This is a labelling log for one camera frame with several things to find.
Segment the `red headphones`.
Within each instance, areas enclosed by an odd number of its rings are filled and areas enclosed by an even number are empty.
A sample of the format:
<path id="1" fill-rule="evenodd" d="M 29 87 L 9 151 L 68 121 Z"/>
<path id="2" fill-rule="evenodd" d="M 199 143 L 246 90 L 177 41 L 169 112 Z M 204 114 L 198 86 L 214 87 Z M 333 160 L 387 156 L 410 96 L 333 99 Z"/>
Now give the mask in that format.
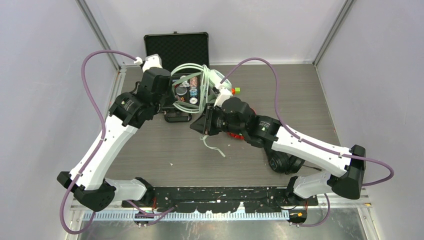
<path id="1" fill-rule="evenodd" d="M 244 136 L 241 133 L 228 132 L 227 135 L 237 140 L 244 140 Z"/>

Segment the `mint green headphones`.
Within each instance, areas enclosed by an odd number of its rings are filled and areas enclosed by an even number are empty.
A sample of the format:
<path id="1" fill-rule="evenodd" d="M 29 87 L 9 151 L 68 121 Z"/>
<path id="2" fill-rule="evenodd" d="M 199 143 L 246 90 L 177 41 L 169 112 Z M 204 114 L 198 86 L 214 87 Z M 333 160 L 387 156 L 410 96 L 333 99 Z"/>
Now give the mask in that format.
<path id="1" fill-rule="evenodd" d="M 174 102 L 171 104 L 177 110 L 188 114 L 202 113 L 207 104 L 215 103 L 217 94 L 213 91 L 215 86 L 223 85 L 227 88 L 232 88 L 231 82 L 224 77 L 219 71 L 209 69 L 206 65 L 196 63 L 185 63 L 174 68 L 171 73 L 172 93 Z M 193 77 L 198 78 L 198 103 L 191 104 L 189 93 L 189 82 Z M 187 88 L 187 93 L 184 96 L 178 96 L 175 88 L 182 86 Z"/>

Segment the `black blue headphones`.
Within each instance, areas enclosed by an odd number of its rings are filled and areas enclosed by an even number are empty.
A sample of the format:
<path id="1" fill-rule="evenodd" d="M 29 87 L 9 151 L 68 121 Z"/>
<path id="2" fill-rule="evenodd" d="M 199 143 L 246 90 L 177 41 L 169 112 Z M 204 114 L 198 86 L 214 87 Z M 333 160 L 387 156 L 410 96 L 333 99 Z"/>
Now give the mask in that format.
<path id="1" fill-rule="evenodd" d="M 295 155 L 289 155 L 285 152 L 272 150 L 270 148 L 264 149 L 268 165 L 270 168 L 279 174 L 296 174 L 301 167 L 311 168 L 317 171 L 322 171 L 319 167 L 305 165 L 305 160 Z"/>

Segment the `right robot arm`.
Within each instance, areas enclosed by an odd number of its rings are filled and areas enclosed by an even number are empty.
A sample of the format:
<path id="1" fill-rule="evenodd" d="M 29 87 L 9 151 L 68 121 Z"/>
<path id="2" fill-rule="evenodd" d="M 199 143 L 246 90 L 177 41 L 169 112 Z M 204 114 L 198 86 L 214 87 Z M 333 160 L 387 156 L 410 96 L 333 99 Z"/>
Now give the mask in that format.
<path id="1" fill-rule="evenodd" d="M 340 147 L 297 133 L 275 118 L 256 114 L 237 97 L 225 100 L 222 106 L 209 103 L 190 129 L 207 136 L 221 132 L 239 135 L 251 146 L 264 149 L 270 161 L 281 157 L 282 164 L 273 164 L 278 172 L 295 173 L 304 161 L 321 167 L 322 172 L 290 178 L 285 199 L 291 205 L 327 193 L 360 198 L 366 166 L 357 159 L 366 153 L 362 146 Z"/>

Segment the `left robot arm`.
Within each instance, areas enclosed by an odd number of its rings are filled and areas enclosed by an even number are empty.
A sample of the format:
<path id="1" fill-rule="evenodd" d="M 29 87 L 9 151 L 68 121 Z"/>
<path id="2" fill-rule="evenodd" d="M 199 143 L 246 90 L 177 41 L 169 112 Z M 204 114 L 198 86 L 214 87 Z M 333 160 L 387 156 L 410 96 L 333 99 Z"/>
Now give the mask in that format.
<path id="1" fill-rule="evenodd" d="M 80 204 L 100 212 L 117 201 L 133 200 L 141 207 L 148 207 L 153 202 L 154 188 L 143 178 L 114 180 L 105 175 L 127 141 L 144 122 L 161 111 L 171 87 L 171 73 L 151 67 L 144 70 L 142 79 L 132 91 L 115 99 L 105 119 L 105 134 L 100 133 L 89 148 L 92 151 L 102 143 L 91 161 L 88 160 L 91 154 L 87 152 L 71 171 L 58 174 L 57 180 L 65 188 L 76 181 L 70 191 Z"/>

